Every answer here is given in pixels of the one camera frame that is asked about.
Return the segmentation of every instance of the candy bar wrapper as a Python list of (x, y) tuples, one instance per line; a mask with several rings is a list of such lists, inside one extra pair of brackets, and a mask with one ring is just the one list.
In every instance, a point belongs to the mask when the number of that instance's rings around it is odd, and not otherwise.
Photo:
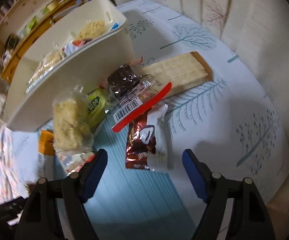
[(71, 56), (73, 53), (81, 49), (85, 44), (87, 44), (91, 40), (74, 40), (72, 42), (69, 42), (66, 44), (63, 48), (62, 51), (65, 53), (65, 55)]
[(116, 98), (121, 98), (130, 92), (140, 82), (131, 67), (127, 64), (120, 66), (107, 79), (109, 90)]
[(163, 129), (167, 109), (167, 105), (155, 105), (129, 124), (126, 168), (168, 171), (167, 142)]
[(60, 64), (64, 59), (64, 53), (62, 50), (59, 50), (57, 47), (48, 53), (43, 59), (40, 61), (36, 71), (28, 81), (28, 88), (26, 93), (28, 94), (36, 85), (44, 79), (52, 70), (56, 69), (56, 67)]
[(157, 104), (171, 89), (171, 82), (163, 85), (151, 74), (139, 78), (139, 83), (118, 99), (118, 106), (109, 115), (114, 132), (121, 131), (131, 121)]
[(40, 131), (38, 145), (38, 177), (54, 180), (53, 133)]

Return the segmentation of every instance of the barcode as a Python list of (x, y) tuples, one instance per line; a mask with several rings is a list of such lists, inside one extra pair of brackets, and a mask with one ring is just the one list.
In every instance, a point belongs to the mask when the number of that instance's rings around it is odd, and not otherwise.
[(115, 114), (115, 121), (118, 122), (122, 118), (124, 118), (127, 114), (129, 114), (132, 110), (137, 108), (139, 104), (142, 104), (140, 100), (133, 99), (128, 104), (124, 105), (122, 108), (120, 108)]

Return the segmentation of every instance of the blue gripper pad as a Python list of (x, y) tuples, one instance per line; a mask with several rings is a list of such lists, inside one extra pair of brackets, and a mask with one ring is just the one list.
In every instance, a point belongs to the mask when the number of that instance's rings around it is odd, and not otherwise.
[(107, 163), (108, 155), (104, 151), (84, 183), (83, 194), (79, 196), (83, 203), (93, 197)]
[(185, 150), (182, 154), (182, 164), (185, 167), (190, 182), (194, 187), (198, 198), (201, 198), (203, 202), (206, 203), (206, 201), (208, 200), (206, 183), (187, 150)]

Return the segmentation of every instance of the green snack package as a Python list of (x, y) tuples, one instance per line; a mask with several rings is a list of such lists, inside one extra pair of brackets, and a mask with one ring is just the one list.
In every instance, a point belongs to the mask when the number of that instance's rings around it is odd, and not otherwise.
[(94, 131), (97, 125), (105, 118), (106, 113), (115, 106), (116, 99), (114, 95), (111, 95), (104, 88), (94, 90), (88, 99), (90, 100), (88, 124), (91, 131)]
[(37, 23), (37, 16), (34, 16), (26, 25), (25, 27), (25, 35), (27, 35), (36, 25)]

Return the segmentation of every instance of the snack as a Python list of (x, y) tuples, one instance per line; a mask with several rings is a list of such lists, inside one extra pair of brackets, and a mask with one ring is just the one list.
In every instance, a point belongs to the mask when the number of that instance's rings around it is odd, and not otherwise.
[(163, 119), (167, 105), (154, 106), (129, 124), (126, 168), (167, 172), (167, 143)]
[(37, 24), (37, 16), (33, 16), (33, 18), (28, 22), (28, 24), (24, 28), (24, 35), (27, 35)]
[(42, 9), (41, 9), (41, 11), (40, 11), (40, 14), (41, 15), (46, 15), (47, 13), (50, 13), (50, 10), (49, 10), (49, 8), (48, 8), (48, 5), (47, 6), (45, 6), (45, 7), (43, 7)]
[(134, 72), (137, 76), (152, 74), (163, 85), (171, 82), (172, 88), (165, 98), (212, 80), (209, 65), (196, 51), (134, 69)]
[(74, 88), (53, 103), (54, 149), (64, 154), (85, 152), (93, 144), (88, 118), (88, 99)]
[(171, 82), (163, 85), (151, 74), (142, 75), (139, 84), (118, 99), (119, 104), (110, 115), (112, 130), (121, 131), (131, 121), (162, 100), (171, 87)]
[(102, 20), (89, 22), (78, 34), (80, 39), (95, 39), (106, 31), (105, 22)]
[(40, 131), (38, 145), (38, 177), (53, 180), (53, 165), (53, 133), (50, 131)]
[(92, 150), (85, 153), (65, 155), (57, 153), (57, 157), (65, 173), (69, 175), (72, 172), (79, 172), (83, 165), (87, 162), (91, 162), (95, 157)]
[(35, 73), (28, 81), (29, 87), (26, 92), (28, 93), (42, 78), (44, 78), (55, 65), (64, 59), (64, 53), (61, 50), (55, 49), (47, 54), (39, 63)]
[(140, 78), (126, 64), (122, 65), (108, 77), (109, 89), (116, 98), (120, 98), (131, 91), (139, 82)]
[(106, 114), (117, 104), (117, 100), (106, 88), (97, 88), (88, 99), (90, 100), (88, 124), (91, 131), (94, 131)]
[(70, 56), (71, 54), (73, 54), (74, 52), (76, 52), (77, 50), (79, 50), (83, 45), (85, 45), (86, 43), (88, 43), (89, 40), (74, 40), (72, 42), (69, 42), (68, 44), (66, 44), (63, 48), (62, 51), (67, 55)]

